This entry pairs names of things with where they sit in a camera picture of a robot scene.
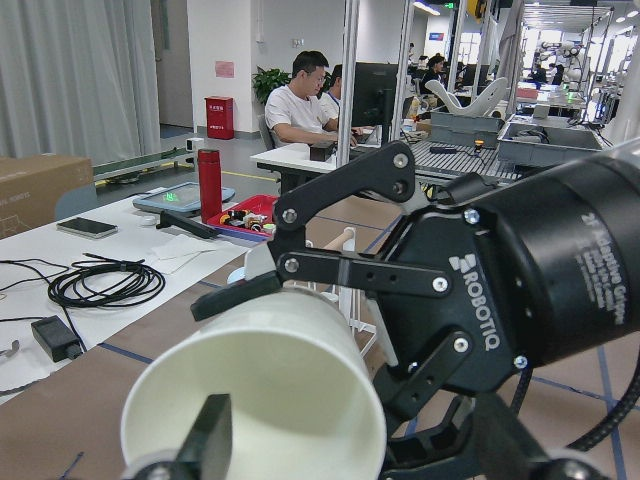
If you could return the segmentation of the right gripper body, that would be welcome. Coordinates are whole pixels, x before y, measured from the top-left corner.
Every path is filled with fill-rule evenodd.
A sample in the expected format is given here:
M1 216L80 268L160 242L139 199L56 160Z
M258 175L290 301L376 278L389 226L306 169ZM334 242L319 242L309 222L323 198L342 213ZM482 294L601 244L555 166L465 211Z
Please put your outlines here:
M566 163L466 203L430 206L393 231L381 257L433 267L442 298L382 319L404 377L452 331L473 351L441 389L473 396L518 369L553 363L639 328L639 159Z

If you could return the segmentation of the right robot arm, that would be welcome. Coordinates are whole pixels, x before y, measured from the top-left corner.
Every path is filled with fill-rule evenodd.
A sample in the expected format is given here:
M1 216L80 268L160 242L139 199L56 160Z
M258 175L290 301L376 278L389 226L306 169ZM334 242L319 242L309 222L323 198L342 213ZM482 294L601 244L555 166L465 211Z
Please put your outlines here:
M375 254L309 248L307 222L363 191L403 214ZM288 280L361 290L390 341L375 378L385 410L413 417L439 390L498 389L639 328L639 160L633 144L495 190L430 201L409 147L391 142L283 194L273 239L243 280L193 304L202 320Z

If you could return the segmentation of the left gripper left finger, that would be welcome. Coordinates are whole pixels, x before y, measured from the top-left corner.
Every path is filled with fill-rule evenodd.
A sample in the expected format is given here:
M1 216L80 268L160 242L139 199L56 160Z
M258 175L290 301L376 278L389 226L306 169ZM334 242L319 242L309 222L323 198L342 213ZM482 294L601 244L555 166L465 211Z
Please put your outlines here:
M209 395L172 467L173 479L225 479L232 453L229 394Z

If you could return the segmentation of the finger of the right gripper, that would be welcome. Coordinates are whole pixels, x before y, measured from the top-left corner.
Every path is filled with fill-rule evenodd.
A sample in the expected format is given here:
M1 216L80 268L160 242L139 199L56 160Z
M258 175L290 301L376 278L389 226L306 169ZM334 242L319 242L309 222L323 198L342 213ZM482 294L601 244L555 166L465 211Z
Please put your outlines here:
M415 193L415 164L409 147L399 141L362 154L347 165L283 194L274 204L276 232L265 244L267 267L252 277L199 298L191 305L196 321L278 291L287 280L337 284L346 267L356 288L378 303L387 321L425 314L430 300L442 298L433 282L447 275L433 267L385 260L380 256L308 248L306 224L319 211L362 191L395 203Z
M373 385L387 420L410 420L440 390L473 351L474 341L463 331L449 333L422 362L414 362L399 377L388 367L378 371Z

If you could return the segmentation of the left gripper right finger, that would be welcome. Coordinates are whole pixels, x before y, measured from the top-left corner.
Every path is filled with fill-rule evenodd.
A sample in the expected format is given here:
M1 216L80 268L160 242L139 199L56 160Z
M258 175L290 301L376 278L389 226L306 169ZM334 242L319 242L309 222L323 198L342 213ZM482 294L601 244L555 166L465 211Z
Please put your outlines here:
M545 479L550 458L496 394L476 397L474 448L487 479Z

